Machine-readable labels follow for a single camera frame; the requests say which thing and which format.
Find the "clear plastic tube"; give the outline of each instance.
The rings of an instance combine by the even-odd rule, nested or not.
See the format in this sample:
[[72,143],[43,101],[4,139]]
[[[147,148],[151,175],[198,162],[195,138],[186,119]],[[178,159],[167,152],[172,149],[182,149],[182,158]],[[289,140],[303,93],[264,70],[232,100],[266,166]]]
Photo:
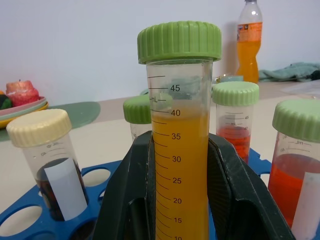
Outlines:
[[146,69],[156,163],[156,235],[208,240],[212,61],[164,60]]
[[68,134],[22,151],[54,220],[73,219],[87,208],[88,197]]
[[232,143],[246,163],[249,161],[253,109],[253,105],[216,105],[216,134]]
[[278,132],[268,189],[296,239],[317,239],[314,237],[320,219],[320,143]]
[[130,129],[131,129],[132,141],[134,141],[135,138],[140,136],[141,134],[144,134],[145,132],[151,131],[152,125],[151,124],[130,123]]

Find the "white wall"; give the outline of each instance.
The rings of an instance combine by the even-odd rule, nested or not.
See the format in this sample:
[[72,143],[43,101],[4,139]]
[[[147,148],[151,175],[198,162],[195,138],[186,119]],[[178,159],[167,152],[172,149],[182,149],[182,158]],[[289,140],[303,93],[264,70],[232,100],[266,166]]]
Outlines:
[[[320,62],[319,0],[258,0],[260,68]],[[195,20],[222,30],[215,75],[236,65],[244,0],[0,0],[0,89],[32,80],[51,105],[134,96],[147,87],[137,35],[162,22]]]

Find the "red liquid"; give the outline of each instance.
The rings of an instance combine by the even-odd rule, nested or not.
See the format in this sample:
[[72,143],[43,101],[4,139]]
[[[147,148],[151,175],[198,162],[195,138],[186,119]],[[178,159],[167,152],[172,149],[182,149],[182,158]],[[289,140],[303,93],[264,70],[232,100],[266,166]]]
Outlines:
[[219,129],[217,135],[230,142],[239,157],[248,164],[251,134],[244,127],[227,126]]
[[305,172],[320,173],[320,161],[298,154],[283,154],[272,162],[268,189],[290,227]]

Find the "white label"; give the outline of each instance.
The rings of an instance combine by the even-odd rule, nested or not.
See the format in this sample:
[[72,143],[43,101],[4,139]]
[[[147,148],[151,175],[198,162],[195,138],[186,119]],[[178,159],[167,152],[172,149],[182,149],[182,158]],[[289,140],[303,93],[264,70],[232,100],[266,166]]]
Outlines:
[[81,214],[87,205],[75,163],[71,158],[44,169],[65,221]]
[[306,172],[291,229],[296,240],[320,239],[319,233],[316,236],[319,222],[320,173]]

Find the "cream screw cap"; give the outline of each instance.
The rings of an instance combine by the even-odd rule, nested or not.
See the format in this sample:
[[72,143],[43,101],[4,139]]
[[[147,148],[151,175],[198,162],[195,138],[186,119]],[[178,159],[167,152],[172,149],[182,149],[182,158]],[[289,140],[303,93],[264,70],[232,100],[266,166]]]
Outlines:
[[56,141],[72,129],[68,113],[62,109],[47,109],[20,116],[6,130],[12,144],[30,148]]

